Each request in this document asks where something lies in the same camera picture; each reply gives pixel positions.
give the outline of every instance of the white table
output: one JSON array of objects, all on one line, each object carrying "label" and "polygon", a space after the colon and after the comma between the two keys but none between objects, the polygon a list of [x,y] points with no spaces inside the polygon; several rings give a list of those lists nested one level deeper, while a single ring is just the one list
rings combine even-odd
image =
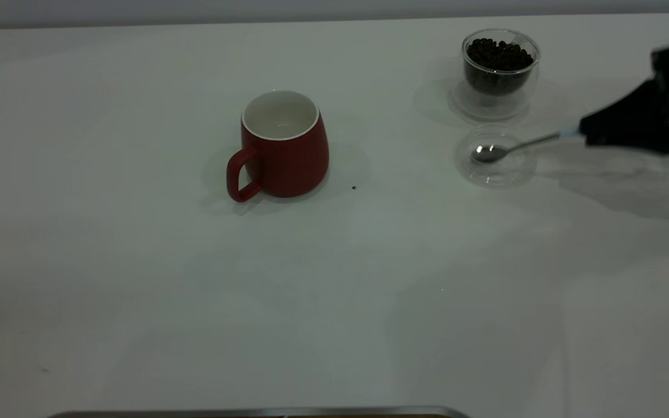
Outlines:
[{"label": "white table", "polygon": [[[669,416],[669,159],[569,140],[522,187],[468,183],[446,92],[483,27],[544,53],[523,137],[669,44],[669,14],[0,31],[0,417]],[[329,176],[236,204],[271,88],[318,101]]]}]

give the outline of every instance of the spoon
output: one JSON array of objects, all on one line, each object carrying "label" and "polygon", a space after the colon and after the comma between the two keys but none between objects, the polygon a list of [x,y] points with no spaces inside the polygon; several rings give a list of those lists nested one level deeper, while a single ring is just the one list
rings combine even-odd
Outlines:
[{"label": "spoon", "polygon": [[493,143],[490,143],[490,145],[480,145],[474,151],[472,151],[470,158],[472,158],[472,161],[479,164],[493,164],[505,158],[507,154],[520,150],[521,148],[526,148],[526,146],[536,145],[537,143],[565,138],[567,136],[573,136],[576,134],[578,134],[578,129],[575,127],[574,129],[566,129],[563,131],[554,132],[534,140],[529,140],[528,142],[519,143],[518,145],[512,146],[511,148],[504,148],[499,145],[494,145]]}]

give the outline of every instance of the mug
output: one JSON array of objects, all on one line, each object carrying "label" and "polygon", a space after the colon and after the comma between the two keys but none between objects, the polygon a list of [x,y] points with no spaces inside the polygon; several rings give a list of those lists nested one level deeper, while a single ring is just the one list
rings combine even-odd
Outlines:
[{"label": "mug", "polygon": [[[239,190],[247,167],[249,185]],[[261,190],[292,197],[313,190],[327,173],[329,145],[319,107],[302,93],[273,90],[242,112],[242,149],[226,165],[226,190],[247,201]]]}]

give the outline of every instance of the white wall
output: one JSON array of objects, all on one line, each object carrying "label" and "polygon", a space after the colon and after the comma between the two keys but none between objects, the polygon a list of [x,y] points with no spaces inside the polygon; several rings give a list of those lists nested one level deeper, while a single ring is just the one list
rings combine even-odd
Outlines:
[{"label": "white wall", "polygon": [[0,27],[669,11],[669,0],[0,0]]}]

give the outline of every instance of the glass cup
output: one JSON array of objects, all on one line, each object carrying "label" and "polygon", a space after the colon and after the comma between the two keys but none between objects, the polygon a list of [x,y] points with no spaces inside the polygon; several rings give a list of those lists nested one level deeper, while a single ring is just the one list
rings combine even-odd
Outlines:
[{"label": "glass cup", "polygon": [[[492,70],[475,63],[468,56],[469,45],[476,39],[504,41],[525,49],[533,63],[515,71]],[[463,66],[459,84],[452,96],[456,106],[472,117],[498,120],[514,116],[525,108],[536,90],[541,51],[533,39],[509,29],[485,29],[474,32],[462,45]]]},{"label": "glass cup", "polygon": [[523,185],[536,169],[536,153],[533,147],[513,151],[491,164],[481,164],[472,159],[472,151],[480,146],[502,146],[510,149],[520,143],[513,132],[502,124],[481,125],[469,132],[456,148],[456,168],[469,182],[484,188],[512,188]]}]

